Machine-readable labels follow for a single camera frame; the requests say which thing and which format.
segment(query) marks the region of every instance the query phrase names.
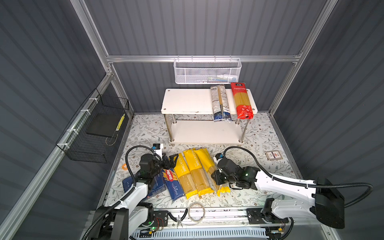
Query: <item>blue barilla package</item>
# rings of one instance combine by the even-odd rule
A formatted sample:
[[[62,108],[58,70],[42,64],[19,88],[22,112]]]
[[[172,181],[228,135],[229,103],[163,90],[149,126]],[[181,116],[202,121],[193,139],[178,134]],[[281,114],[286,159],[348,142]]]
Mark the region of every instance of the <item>blue barilla package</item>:
[[[165,183],[164,183],[164,178],[162,176],[162,173],[159,173],[158,175],[155,176],[154,178],[155,184],[153,185],[152,190],[150,193],[147,195],[147,199],[151,198],[167,189]],[[124,188],[124,192],[127,192],[133,184],[132,178],[129,176],[126,179],[122,181],[122,187]]]
[[[181,188],[181,185],[173,168],[169,170],[163,169],[162,172],[172,201],[175,201],[185,196],[183,188]]]

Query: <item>black wire basket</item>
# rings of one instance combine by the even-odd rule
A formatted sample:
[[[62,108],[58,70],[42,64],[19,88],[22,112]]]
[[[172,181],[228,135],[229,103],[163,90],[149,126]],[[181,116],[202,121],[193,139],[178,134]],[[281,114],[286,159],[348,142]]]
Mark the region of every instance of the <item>black wire basket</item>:
[[[74,161],[108,163],[114,161],[129,122],[128,99],[99,94],[74,127],[61,134],[56,145]],[[66,132],[69,137],[60,142]]]

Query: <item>shelf top board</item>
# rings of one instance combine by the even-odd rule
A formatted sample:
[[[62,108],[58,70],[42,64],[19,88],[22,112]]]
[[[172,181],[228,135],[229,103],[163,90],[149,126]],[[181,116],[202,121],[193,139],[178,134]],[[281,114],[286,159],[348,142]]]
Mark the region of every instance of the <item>shelf top board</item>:
[[[233,100],[232,89],[226,89],[229,110],[231,114],[236,114],[235,102]],[[251,90],[247,89],[249,101],[253,114],[257,113],[255,100]],[[213,114],[210,89],[166,89],[162,114]]]

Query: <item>yellow pasta package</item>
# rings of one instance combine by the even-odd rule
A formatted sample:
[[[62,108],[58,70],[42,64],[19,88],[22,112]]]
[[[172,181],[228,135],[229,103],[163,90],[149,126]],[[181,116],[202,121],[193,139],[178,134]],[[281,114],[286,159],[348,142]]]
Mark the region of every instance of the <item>yellow pasta package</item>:
[[[195,182],[193,181],[192,174],[181,153],[179,153],[179,157],[177,158],[176,167],[174,170],[187,199],[197,194],[197,189]]]
[[[185,150],[183,153],[185,156],[185,160],[187,161],[189,170],[195,181],[195,185],[196,185],[199,196],[207,193],[215,192],[209,186],[209,182],[205,174],[205,170],[203,169],[203,166],[201,166],[200,160],[197,157],[196,153],[194,153],[193,150],[191,149]]]
[[[214,171],[218,170],[216,164],[214,163],[213,159],[209,155],[209,152],[206,148],[202,148],[199,150],[194,150],[194,152],[197,154],[201,164],[203,165],[204,169],[209,175],[210,180],[212,181],[212,184],[214,186],[214,189],[216,189],[216,193],[218,196],[220,196],[220,193],[222,192],[231,192],[228,186],[223,185],[216,185],[215,181],[212,179],[211,175]]]

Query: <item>small card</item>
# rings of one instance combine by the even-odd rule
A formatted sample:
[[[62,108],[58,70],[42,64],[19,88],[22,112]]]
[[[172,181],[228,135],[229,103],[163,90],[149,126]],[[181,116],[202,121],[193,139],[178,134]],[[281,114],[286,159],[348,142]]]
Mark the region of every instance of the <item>small card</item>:
[[[280,151],[278,151],[278,150],[268,151],[268,152],[265,152],[265,154],[266,154],[266,157],[267,157],[268,160],[283,159],[283,157],[281,156]]]

